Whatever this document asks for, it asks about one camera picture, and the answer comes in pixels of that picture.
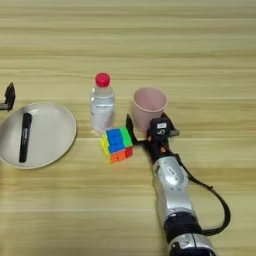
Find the pink mug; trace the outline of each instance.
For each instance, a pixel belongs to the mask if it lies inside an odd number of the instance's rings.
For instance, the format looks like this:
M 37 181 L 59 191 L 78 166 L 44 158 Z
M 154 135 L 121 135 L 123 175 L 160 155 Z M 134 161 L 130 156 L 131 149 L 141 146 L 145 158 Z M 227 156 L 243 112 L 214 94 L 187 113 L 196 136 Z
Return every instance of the pink mug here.
M 136 127 L 146 133 L 150 121 L 158 118 L 167 106 L 167 98 L 162 91 L 154 87 L 138 89 L 133 98 L 132 116 Z

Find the black cable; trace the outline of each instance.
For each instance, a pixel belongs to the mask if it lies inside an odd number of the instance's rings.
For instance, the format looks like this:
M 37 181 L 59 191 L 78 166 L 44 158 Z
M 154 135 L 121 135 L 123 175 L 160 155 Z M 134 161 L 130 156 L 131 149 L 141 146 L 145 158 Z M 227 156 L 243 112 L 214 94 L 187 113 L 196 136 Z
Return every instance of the black cable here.
M 174 154 L 175 158 L 177 159 L 179 165 L 186 171 L 186 173 L 188 174 L 188 178 L 189 180 L 191 180 L 192 182 L 194 182 L 197 185 L 200 185 L 204 188 L 206 188 L 207 190 L 209 190 L 210 192 L 212 192 L 220 201 L 223 210 L 224 210 L 224 221 L 222 223 L 222 225 L 218 228 L 212 228 L 212 229 L 206 229 L 203 230 L 203 234 L 206 236 L 213 236 L 213 235 L 217 235 L 219 233 L 221 233 L 230 223 L 231 220 L 231 212 L 229 209 L 228 204 L 225 202 L 225 200 L 213 189 L 212 186 L 209 186 L 203 182 L 201 182 L 200 180 L 198 180 L 197 178 L 195 178 L 187 169 L 187 167 L 183 164 L 183 162 L 181 161 L 181 158 L 178 154 Z

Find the bottle cap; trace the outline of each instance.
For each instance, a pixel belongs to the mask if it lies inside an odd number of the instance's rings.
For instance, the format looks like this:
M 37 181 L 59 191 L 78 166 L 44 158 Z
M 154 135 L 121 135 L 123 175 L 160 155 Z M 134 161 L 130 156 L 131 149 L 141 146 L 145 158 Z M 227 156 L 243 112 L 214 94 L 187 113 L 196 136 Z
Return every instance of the bottle cap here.
M 95 82 L 99 87 L 108 87 L 110 83 L 110 76 L 107 73 L 98 73 L 95 77 Z

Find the marker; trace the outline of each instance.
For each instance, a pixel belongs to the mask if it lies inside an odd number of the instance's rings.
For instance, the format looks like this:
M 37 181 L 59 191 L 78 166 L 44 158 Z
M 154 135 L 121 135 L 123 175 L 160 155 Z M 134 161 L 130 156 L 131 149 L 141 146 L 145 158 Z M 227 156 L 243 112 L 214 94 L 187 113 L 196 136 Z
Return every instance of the marker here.
M 25 163 L 27 161 L 31 122 L 32 115 L 30 113 L 24 113 L 20 141 L 20 163 Z

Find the water bottle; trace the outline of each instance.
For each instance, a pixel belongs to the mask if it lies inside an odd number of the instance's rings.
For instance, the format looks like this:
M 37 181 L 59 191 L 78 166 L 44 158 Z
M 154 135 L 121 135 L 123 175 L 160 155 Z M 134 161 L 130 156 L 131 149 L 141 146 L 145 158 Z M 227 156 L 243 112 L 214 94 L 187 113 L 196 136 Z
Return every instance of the water bottle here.
M 110 86 L 110 76 L 99 73 L 95 77 L 96 85 L 90 98 L 91 125 L 96 133 L 112 128 L 115 108 L 115 95 Z

